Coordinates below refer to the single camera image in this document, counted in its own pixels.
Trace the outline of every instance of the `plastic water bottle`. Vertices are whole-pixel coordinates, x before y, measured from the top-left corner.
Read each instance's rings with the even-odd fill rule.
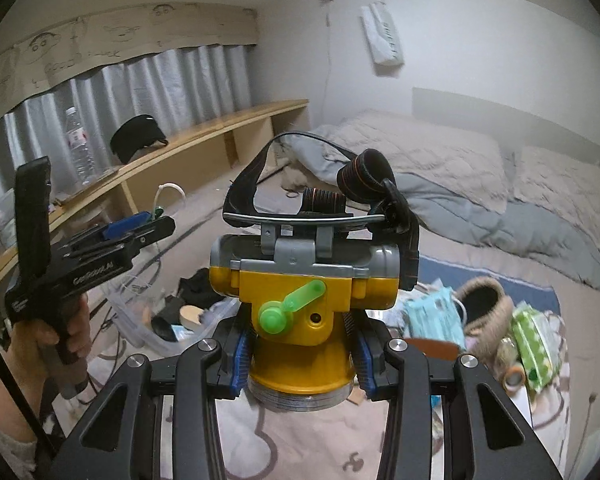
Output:
[[[71,158],[78,173],[78,180],[86,186],[94,180],[95,164],[89,150],[87,133],[82,127],[80,116],[75,107],[66,110],[66,132],[67,143],[71,151]]]

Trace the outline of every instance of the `human hand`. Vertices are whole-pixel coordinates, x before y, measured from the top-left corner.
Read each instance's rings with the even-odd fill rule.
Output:
[[[78,301],[80,304],[78,312],[69,320],[66,327],[70,335],[66,347],[69,352],[75,352],[78,357],[86,357],[91,351],[89,307],[86,294],[83,294]],[[11,345],[7,351],[6,361],[11,373],[19,383],[32,386],[44,383],[48,377],[48,371],[40,357],[39,348],[55,345],[58,341],[59,337],[56,331],[41,319],[20,321],[13,325]]]

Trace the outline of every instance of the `green package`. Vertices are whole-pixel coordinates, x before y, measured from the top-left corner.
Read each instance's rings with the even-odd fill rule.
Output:
[[[521,301],[513,312],[511,331],[525,369],[526,384],[540,392],[560,371],[559,343],[546,316]]]

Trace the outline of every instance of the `finger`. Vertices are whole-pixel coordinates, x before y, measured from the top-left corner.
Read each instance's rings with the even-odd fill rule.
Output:
[[[55,345],[60,341],[56,331],[41,319],[33,320],[29,329],[39,346]]]
[[[78,348],[75,351],[75,354],[78,357],[87,357],[87,355],[89,355],[89,352],[91,352],[91,342],[89,342],[88,345],[83,346],[82,348]]]
[[[89,306],[86,301],[82,301],[82,298],[80,298],[79,303],[78,312],[66,324],[66,330],[69,335],[75,335],[78,332],[88,332],[90,330]]]
[[[91,344],[91,334],[88,331],[82,330],[75,335],[72,335],[66,342],[66,349],[69,352],[75,352],[78,349]]]

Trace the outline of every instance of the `black cap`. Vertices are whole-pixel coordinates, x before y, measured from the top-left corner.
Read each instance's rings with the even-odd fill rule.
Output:
[[[135,152],[151,146],[156,141],[165,146],[169,143],[155,119],[145,114],[131,118],[120,126],[111,137],[110,146],[120,162],[126,164]]]

